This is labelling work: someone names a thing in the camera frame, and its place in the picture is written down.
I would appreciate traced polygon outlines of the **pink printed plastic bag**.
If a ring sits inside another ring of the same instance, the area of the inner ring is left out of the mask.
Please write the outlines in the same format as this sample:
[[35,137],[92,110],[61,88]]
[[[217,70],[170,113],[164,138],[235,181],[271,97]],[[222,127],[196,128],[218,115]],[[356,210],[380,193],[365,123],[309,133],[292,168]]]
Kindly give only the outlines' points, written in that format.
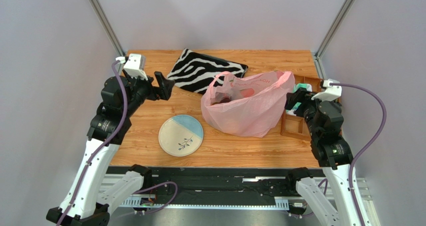
[[[245,78],[218,74],[201,98],[202,117],[215,129],[240,137],[262,138],[285,112],[293,91],[291,71],[270,71]],[[224,97],[231,102],[217,104]]]

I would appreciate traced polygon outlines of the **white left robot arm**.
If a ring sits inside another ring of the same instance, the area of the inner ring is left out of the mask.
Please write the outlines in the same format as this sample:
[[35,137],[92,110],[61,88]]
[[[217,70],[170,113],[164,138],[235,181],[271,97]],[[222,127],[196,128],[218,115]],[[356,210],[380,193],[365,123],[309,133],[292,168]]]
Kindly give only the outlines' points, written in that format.
[[170,99],[174,84],[158,71],[154,77],[145,78],[132,76],[126,70],[105,81],[102,102],[90,122],[81,165],[63,202],[48,210],[49,222],[58,226],[106,226],[131,194],[151,188],[151,169],[136,164],[100,193],[110,162],[132,125],[131,116],[146,100]]

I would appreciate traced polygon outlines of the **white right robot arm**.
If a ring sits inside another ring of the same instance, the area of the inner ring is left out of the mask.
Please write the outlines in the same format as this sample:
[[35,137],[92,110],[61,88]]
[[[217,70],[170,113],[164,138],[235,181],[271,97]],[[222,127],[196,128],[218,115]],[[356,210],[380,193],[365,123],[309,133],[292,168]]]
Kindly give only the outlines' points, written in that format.
[[316,99],[315,93],[305,88],[286,95],[286,110],[297,103],[299,107],[294,113],[306,122],[311,151],[331,187],[335,204],[322,193],[307,168],[289,171],[286,180],[290,190],[303,197],[322,226],[370,226],[351,167],[352,151],[341,135],[344,122],[341,105],[336,100]]

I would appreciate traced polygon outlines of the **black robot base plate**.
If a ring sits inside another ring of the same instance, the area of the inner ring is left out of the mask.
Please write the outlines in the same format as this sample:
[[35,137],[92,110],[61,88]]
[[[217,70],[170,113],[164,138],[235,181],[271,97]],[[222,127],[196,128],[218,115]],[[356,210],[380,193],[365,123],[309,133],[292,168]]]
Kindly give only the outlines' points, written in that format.
[[290,168],[151,167],[143,188],[163,182],[178,186],[175,205],[272,206],[275,197],[299,198],[286,179]]

